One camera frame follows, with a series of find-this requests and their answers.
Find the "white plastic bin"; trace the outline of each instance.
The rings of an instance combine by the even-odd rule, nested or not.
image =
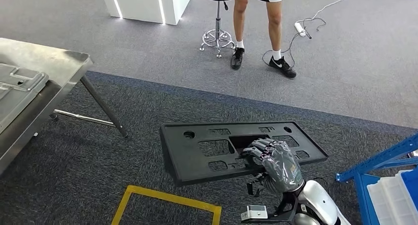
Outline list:
[[[417,208],[400,175],[406,171],[367,186],[380,225],[418,225]]]

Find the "white cable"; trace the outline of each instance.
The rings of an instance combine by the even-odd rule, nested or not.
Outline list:
[[[323,7],[321,10],[319,10],[318,12],[316,12],[315,16],[313,16],[312,18],[307,18],[307,19],[304,19],[304,20],[299,20],[299,21],[297,21],[297,22],[302,22],[302,21],[312,21],[312,20],[313,20],[313,19],[315,19],[315,18],[316,18],[316,16],[317,16],[320,12],[322,12],[324,9],[326,9],[327,7],[332,6],[332,5],[334,5],[334,4],[338,3],[338,2],[341,2],[341,1],[344,1],[344,0],[338,0],[338,1],[335,1],[335,2],[333,2],[333,3],[330,3],[330,4],[326,5],[325,7]]]

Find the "metal table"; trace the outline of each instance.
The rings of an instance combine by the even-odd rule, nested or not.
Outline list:
[[[44,72],[49,76],[45,88],[0,134],[0,174],[36,134],[40,124],[48,116],[57,118],[57,114],[61,114],[116,127],[122,136],[127,137],[128,133],[114,112],[85,76],[87,69],[93,64],[88,54],[0,38],[0,63]],[[78,81],[81,81],[111,122],[55,109]]]

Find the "black sneaker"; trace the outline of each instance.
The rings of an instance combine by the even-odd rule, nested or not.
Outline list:
[[[231,68],[233,70],[238,70],[241,67],[241,63],[243,62],[243,54],[245,53],[245,49],[243,48],[235,48],[234,54],[231,58]]]
[[[272,57],[272,59],[270,59],[269,65],[271,67],[278,69],[279,71],[283,73],[283,75],[289,78],[294,78],[296,76],[295,70],[293,70],[293,68],[291,68],[289,64],[286,63],[286,61],[284,60],[284,57],[282,57],[281,59],[277,61],[274,60]]]

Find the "led light strip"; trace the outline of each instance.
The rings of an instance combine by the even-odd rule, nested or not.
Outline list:
[[[117,0],[113,0],[113,2],[115,2],[116,9],[118,10],[119,18],[123,19],[122,12],[120,11],[120,7],[119,7]]]
[[[161,19],[163,20],[163,25],[165,25],[166,16],[164,15],[163,2],[161,0],[158,0],[158,3],[160,4]]]

